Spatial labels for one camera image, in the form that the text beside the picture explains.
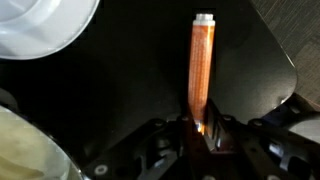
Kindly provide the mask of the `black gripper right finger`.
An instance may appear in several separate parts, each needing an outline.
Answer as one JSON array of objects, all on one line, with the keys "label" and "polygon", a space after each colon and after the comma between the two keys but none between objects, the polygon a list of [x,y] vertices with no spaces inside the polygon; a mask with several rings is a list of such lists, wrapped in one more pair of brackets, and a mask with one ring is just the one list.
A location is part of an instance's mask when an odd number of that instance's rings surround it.
[{"label": "black gripper right finger", "polygon": [[209,102],[206,133],[217,180],[320,180],[320,145],[285,127],[261,118],[243,124]]}]

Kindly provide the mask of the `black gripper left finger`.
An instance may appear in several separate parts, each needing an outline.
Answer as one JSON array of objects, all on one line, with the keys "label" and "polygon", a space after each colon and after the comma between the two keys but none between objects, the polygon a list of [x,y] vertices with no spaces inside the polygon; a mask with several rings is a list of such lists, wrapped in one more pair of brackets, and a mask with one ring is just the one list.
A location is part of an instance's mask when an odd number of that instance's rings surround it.
[{"label": "black gripper left finger", "polygon": [[189,116],[151,119],[102,151],[83,173],[88,180],[195,180],[187,142],[198,129]]}]

